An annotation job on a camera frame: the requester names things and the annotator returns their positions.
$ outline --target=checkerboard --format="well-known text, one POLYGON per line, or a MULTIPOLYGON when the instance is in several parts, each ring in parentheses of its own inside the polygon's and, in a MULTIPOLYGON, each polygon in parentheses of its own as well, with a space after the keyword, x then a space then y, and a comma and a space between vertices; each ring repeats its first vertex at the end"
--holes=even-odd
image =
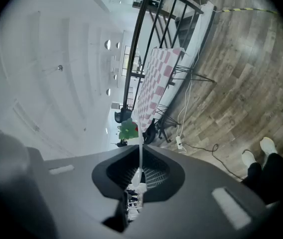
POLYGON ((145 79, 138 100, 141 131, 145 132, 152 122, 161 97, 183 48, 154 48, 145 70, 145 79))

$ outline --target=leg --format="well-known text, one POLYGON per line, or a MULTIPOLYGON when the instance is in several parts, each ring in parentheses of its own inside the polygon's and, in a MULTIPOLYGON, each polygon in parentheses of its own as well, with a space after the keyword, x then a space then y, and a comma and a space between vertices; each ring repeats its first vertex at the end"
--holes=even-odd
POLYGON ((248 176, 242 183, 254 191, 262 172, 261 165, 256 162, 253 154, 248 150, 242 153, 241 158, 243 163, 248 167, 248 176))
POLYGON ((246 185, 252 191, 254 191, 261 173, 262 173, 261 165, 255 162, 251 164, 251 166, 249 166, 248 176, 241 183, 246 185))
POLYGON ((283 199, 283 158, 278 155, 274 142, 265 137, 260 146, 267 162, 256 186, 257 194, 266 204, 283 199))

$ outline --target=green plush toy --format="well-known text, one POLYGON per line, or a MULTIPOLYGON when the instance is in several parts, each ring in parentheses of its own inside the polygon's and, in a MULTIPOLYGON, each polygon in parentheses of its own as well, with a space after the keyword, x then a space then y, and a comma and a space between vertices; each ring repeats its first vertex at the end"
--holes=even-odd
POLYGON ((132 118, 129 118, 127 121, 123 121, 122 125, 119 126, 120 134, 118 138, 123 139, 132 139, 138 137, 138 127, 132 118))

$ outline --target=ceiling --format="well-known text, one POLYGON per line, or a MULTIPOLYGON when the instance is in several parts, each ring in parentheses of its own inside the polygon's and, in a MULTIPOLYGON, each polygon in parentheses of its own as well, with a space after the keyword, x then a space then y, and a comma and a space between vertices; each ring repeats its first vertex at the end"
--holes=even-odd
POLYGON ((93 0, 13 0, 0 17, 0 130, 44 159, 103 151, 122 41, 93 0))

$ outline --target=white sneaker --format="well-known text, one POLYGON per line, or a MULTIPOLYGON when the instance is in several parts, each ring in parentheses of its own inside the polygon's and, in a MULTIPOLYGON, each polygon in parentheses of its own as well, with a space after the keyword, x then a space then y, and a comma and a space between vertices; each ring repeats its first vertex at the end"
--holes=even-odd
POLYGON ((253 156, 251 151, 245 150, 241 155, 243 163, 246 165, 246 167, 250 167, 251 164, 255 163, 255 157, 253 156))
POLYGON ((278 153, 276 149, 275 143, 268 137, 264 137, 260 141, 260 147, 263 150, 263 152, 266 154, 266 156, 269 156, 272 153, 278 153))

